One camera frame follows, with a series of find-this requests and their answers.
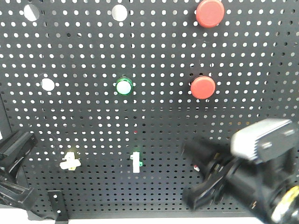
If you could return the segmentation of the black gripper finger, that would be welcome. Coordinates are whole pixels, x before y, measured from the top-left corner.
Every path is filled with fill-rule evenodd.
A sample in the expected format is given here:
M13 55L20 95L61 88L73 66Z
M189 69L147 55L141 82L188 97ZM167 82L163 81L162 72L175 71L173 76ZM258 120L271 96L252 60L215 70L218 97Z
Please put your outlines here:
M0 202L3 205L31 210L37 200L34 188L26 188L8 181L0 181Z
M22 161L37 144L33 133L16 131L0 140L0 169L16 175Z

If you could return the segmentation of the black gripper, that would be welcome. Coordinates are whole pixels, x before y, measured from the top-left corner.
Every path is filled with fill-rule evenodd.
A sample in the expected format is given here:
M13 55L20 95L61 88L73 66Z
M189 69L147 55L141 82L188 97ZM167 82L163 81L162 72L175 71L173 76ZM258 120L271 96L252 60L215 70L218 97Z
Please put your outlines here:
M290 152L280 152L276 158L256 164L232 156L228 145L202 138L186 141L183 154L199 168L203 180L184 188L183 201L196 210L230 195L258 219L271 219L290 188Z

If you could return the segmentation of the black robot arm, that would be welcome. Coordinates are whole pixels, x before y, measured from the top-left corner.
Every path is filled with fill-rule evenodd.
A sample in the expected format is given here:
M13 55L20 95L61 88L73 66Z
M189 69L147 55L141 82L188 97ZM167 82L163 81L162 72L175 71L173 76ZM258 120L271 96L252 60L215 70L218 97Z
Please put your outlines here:
M203 175L201 183L184 188L182 198L196 210L208 202L219 202L229 194L267 224L296 224L299 221L299 188L291 183L294 174L295 138L280 142L280 134L267 134L256 142L256 158L245 160L232 149L205 140L185 143L184 153L193 158ZM34 188L19 184L18 175L26 156L36 145L33 134L15 132L0 142L0 202L33 211Z

